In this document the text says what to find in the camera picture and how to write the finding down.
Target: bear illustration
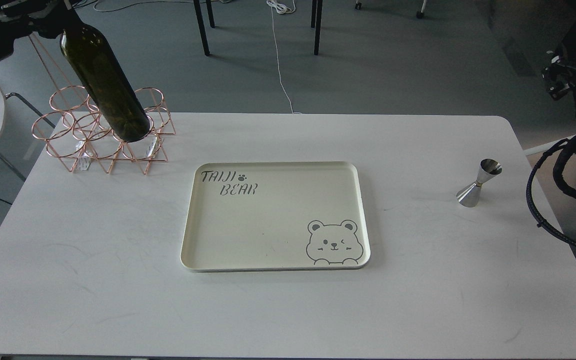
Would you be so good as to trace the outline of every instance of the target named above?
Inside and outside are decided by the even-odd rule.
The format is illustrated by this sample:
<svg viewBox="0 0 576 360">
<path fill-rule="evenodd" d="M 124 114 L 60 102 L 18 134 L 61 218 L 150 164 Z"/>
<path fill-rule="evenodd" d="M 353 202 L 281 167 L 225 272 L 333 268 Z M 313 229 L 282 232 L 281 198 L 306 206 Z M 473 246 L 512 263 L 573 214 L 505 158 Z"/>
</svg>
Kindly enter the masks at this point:
<svg viewBox="0 0 576 360">
<path fill-rule="evenodd" d="M 359 264 L 364 247 L 357 238 L 357 224 L 345 219 L 339 225 L 324 225 L 315 219 L 308 224 L 310 242 L 306 254 L 315 265 Z"/>
</svg>

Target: dark green glass bottle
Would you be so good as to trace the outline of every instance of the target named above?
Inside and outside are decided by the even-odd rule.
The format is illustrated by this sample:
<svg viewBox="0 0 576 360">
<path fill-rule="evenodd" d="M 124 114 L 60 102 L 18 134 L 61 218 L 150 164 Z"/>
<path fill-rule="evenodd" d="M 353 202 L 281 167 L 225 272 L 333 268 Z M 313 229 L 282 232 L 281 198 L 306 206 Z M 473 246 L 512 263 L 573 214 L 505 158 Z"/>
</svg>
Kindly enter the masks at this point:
<svg viewBox="0 0 576 360">
<path fill-rule="evenodd" d="M 151 122 L 104 35 L 70 9 L 59 45 L 114 134 L 125 142 L 143 139 Z"/>
</svg>

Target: bottle neck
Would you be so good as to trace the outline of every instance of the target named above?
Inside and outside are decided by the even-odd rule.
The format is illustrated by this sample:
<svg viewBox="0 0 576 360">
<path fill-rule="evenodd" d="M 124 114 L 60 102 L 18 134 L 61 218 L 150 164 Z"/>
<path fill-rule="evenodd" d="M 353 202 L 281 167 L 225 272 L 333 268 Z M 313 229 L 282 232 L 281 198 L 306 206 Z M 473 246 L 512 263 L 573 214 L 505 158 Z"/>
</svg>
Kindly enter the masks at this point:
<svg viewBox="0 0 576 360">
<path fill-rule="evenodd" d="M 71 5 L 70 1 L 64 0 L 64 3 L 66 4 L 66 11 L 63 16 L 63 28 L 68 29 L 82 25 L 83 21 Z"/>
</svg>

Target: rectangular tray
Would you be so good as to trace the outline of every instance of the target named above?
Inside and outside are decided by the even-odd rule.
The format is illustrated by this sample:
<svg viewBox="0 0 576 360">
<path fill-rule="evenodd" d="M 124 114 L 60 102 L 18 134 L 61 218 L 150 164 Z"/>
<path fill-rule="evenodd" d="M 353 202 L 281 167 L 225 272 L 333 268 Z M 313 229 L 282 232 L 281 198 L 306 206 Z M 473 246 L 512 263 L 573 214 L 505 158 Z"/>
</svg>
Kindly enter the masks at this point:
<svg viewBox="0 0 576 360">
<path fill-rule="evenodd" d="M 188 269 L 358 269 L 368 259 L 349 162 L 209 163 L 194 174 L 181 248 Z"/>
</svg>

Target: stainless steel jigger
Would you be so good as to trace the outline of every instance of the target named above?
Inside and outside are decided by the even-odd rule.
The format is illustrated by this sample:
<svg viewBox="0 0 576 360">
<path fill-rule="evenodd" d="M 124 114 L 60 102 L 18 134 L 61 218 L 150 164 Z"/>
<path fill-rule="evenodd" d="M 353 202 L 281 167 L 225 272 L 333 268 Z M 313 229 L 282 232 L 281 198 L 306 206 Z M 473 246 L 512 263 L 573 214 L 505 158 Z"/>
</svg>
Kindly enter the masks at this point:
<svg viewBox="0 0 576 360">
<path fill-rule="evenodd" d="M 457 200 L 467 208 L 474 208 L 480 202 L 482 185 L 501 174 L 501 164 L 493 159 L 483 159 L 479 164 L 477 180 L 457 192 Z"/>
</svg>

